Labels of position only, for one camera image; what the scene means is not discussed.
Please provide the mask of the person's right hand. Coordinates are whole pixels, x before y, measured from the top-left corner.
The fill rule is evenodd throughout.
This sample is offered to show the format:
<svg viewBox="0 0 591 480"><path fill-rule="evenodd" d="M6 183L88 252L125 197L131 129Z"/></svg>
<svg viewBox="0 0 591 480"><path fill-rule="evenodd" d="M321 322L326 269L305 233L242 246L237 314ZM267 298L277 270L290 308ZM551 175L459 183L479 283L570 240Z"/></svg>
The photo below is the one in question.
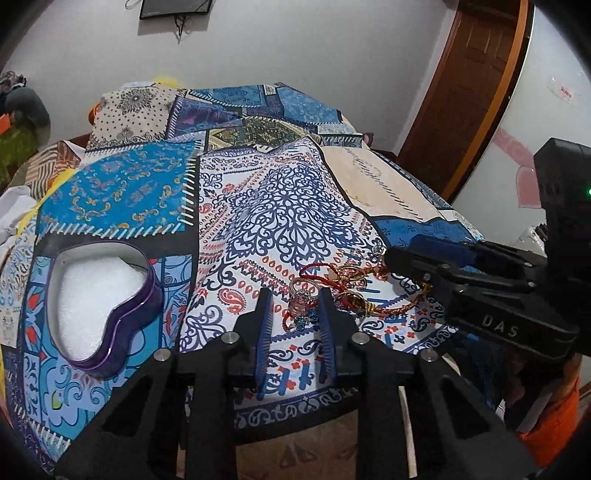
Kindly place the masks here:
<svg viewBox="0 0 591 480"><path fill-rule="evenodd" d="M542 414L564 400L576 386L582 355L569 359L517 357L516 372L510 377L505 397L504 421L510 430L530 433Z"/></svg>

